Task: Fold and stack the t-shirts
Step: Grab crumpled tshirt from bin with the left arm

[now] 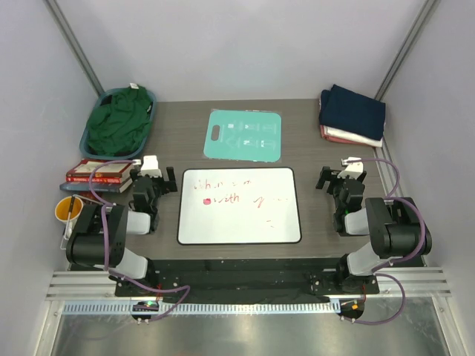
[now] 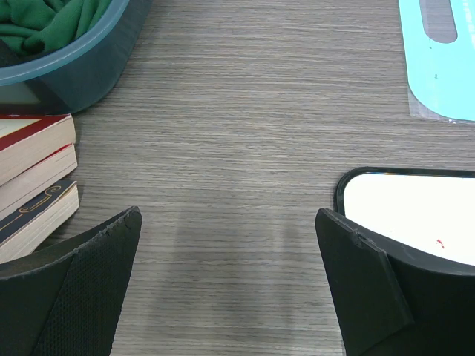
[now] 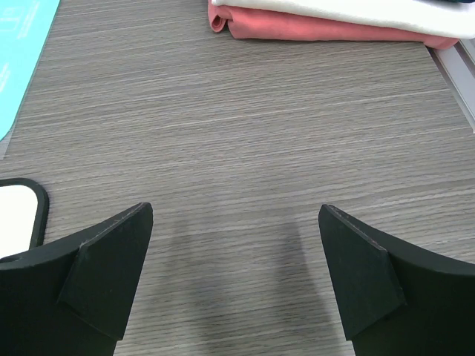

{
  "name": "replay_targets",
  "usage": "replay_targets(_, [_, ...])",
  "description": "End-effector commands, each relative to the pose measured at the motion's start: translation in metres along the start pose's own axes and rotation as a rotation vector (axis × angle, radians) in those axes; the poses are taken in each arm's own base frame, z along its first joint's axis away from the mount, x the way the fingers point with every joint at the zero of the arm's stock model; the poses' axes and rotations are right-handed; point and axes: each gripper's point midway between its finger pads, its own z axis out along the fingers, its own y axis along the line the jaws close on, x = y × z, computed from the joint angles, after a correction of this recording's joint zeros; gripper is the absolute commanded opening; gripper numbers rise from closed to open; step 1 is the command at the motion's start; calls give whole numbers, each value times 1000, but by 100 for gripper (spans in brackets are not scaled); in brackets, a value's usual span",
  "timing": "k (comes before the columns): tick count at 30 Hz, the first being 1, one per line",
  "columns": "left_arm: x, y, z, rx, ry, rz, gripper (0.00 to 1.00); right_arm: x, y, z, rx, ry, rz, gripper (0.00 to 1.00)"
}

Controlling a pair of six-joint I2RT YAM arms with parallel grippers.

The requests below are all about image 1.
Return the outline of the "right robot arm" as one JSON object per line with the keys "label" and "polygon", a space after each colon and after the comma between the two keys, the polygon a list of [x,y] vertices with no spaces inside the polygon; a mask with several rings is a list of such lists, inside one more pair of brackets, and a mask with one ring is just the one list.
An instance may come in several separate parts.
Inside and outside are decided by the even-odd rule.
{"label": "right robot arm", "polygon": [[375,272],[393,263],[427,255],[432,237],[414,201],[409,198],[364,198],[366,171],[354,163],[344,170],[321,169],[317,189],[328,185],[335,203],[332,221],[341,236],[368,236],[359,250],[342,256],[335,272],[315,278],[329,291],[358,294],[376,291]]}

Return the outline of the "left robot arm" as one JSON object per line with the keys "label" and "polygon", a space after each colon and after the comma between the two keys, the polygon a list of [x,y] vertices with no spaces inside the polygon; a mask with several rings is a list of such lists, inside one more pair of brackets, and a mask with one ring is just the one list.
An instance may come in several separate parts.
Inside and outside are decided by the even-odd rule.
{"label": "left robot arm", "polygon": [[159,285],[153,262],[130,251],[125,246],[128,235],[152,234],[157,230],[162,195],[177,191],[172,167],[167,167],[168,178],[161,174],[131,172],[132,201],[128,206],[104,203],[82,209],[65,253],[69,263],[100,268],[118,280],[136,280],[147,287]]}

